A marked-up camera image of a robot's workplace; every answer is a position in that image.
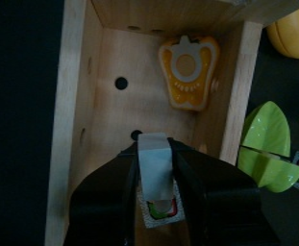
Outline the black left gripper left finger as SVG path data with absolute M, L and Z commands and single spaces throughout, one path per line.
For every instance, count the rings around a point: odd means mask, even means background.
M 138 144 L 82 181 L 70 201 L 63 246 L 135 246 Z

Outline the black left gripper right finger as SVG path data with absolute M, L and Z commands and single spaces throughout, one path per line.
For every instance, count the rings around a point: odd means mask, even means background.
M 168 142 L 190 246 L 281 246 L 253 178 L 182 142 Z

